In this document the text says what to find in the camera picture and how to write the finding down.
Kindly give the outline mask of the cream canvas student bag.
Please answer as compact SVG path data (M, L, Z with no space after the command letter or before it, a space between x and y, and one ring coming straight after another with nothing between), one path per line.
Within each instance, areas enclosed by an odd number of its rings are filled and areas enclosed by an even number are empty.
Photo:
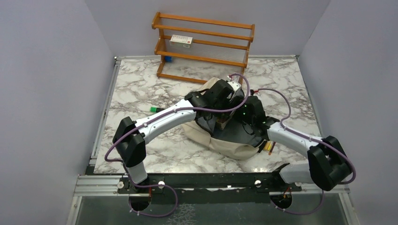
M267 141L245 132L242 124L230 119L224 129L212 120L191 121L181 127L185 136L216 153L239 160L249 159L263 151Z

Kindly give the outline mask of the green comic book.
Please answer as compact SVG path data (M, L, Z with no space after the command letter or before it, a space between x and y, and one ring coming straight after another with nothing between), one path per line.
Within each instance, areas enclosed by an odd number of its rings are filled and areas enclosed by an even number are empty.
M217 117L216 127L218 129L224 130L228 122L233 117L233 114L233 112L222 113L219 117Z

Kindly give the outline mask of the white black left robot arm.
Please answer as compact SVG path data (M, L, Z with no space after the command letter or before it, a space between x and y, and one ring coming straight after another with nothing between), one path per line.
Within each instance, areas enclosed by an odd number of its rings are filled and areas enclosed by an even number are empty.
M130 117L122 119L113 138L113 147L121 156L131 178L130 187L138 193L147 188L147 172L143 161L148 143L183 123L238 109L239 106L232 100L241 92L240 83L217 80L211 87L191 91L171 107L156 114L138 120Z

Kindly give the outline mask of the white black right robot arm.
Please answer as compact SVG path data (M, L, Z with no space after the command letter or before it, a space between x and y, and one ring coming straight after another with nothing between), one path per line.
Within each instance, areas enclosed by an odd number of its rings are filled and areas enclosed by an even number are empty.
M356 170L340 142L333 136L311 136L286 126L282 120L267 116L261 101L250 96L236 110L233 119L248 125L256 137L284 145L306 157L307 162L286 165L271 177L271 186L278 191L290 183L312 183L324 191L355 179Z

